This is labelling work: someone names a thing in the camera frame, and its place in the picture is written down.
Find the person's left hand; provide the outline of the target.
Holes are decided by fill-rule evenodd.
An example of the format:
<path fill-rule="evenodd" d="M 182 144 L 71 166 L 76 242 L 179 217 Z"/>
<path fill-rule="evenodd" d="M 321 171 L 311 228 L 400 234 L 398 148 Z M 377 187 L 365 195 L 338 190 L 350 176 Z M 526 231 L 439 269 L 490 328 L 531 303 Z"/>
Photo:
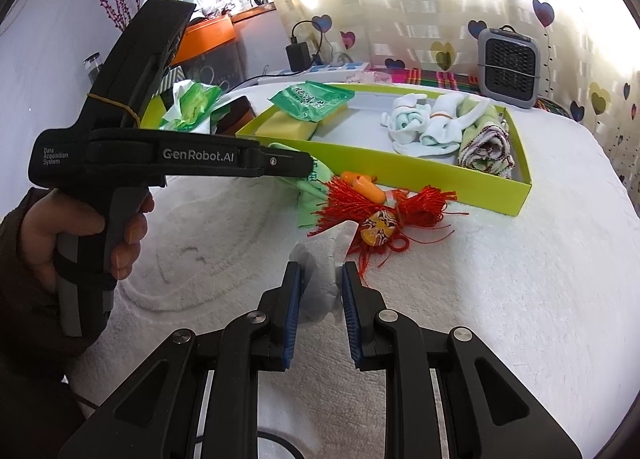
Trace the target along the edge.
<path fill-rule="evenodd" d="M 141 241 L 148 233 L 145 214 L 154 210 L 151 193 L 145 197 L 139 211 L 125 225 L 124 239 L 110 256 L 110 273 L 116 280 L 127 278 L 141 252 Z M 89 205 L 53 190 L 37 201 L 26 213 L 21 231 L 20 248 L 24 262 L 44 289 L 53 291 L 56 272 L 53 251 L 60 234 L 84 237 L 103 231 L 105 220 Z"/>

